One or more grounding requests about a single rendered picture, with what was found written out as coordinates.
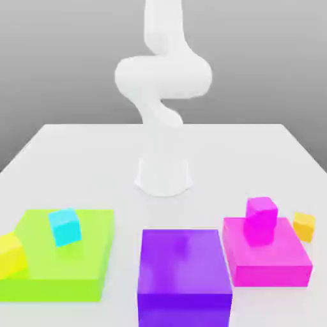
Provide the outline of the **large purple box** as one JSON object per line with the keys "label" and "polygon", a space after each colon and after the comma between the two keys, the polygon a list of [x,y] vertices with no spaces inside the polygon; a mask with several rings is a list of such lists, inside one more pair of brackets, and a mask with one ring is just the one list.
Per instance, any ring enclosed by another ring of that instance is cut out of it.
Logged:
{"label": "large purple box", "polygon": [[231,305],[218,230],[143,230],[139,327],[229,327]]}

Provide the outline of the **small yellow cube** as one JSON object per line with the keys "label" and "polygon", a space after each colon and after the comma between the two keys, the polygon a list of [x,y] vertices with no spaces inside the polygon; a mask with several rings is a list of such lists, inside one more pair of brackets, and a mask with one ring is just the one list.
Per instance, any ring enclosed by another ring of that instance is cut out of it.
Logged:
{"label": "small yellow cube", "polygon": [[27,269],[21,240],[14,232],[0,236],[0,280]]}

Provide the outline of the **small cyan cube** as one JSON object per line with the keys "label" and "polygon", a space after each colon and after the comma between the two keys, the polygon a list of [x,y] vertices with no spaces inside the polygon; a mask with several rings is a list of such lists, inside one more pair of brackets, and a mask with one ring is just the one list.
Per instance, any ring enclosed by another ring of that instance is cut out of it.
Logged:
{"label": "small cyan cube", "polygon": [[57,247],[63,247],[82,239],[80,220],[72,208],[48,214],[50,229]]}

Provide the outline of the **large lime green box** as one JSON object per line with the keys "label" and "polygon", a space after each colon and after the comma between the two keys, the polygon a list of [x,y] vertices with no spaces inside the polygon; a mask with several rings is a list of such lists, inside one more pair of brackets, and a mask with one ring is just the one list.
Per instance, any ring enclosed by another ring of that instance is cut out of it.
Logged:
{"label": "large lime green box", "polygon": [[48,209],[27,210],[15,228],[28,267],[0,279],[0,302],[97,302],[114,239],[111,209],[79,209],[82,239],[57,247]]}

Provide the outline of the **small orange cube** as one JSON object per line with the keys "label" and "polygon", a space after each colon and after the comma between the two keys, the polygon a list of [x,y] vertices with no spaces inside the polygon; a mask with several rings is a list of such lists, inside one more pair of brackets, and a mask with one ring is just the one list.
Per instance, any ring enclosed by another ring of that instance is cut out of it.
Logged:
{"label": "small orange cube", "polygon": [[315,230],[315,217],[313,215],[296,212],[294,214],[293,229],[301,241],[310,243]]}

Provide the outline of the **large pink box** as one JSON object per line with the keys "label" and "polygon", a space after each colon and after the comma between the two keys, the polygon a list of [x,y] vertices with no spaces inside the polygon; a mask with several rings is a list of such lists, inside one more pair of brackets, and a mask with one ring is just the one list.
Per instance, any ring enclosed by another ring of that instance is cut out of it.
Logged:
{"label": "large pink box", "polygon": [[287,218],[258,231],[246,218],[225,217],[222,239],[233,286],[308,286],[313,264]]}

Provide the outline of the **small magenta cube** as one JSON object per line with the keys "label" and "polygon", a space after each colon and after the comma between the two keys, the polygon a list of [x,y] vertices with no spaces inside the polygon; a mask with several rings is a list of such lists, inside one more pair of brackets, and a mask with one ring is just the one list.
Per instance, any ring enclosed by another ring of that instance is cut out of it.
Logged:
{"label": "small magenta cube", "polygon": [[253,247],[273,242],[277,226],[278,208],[270,197],[252,197],[247,200],[243,232]]}

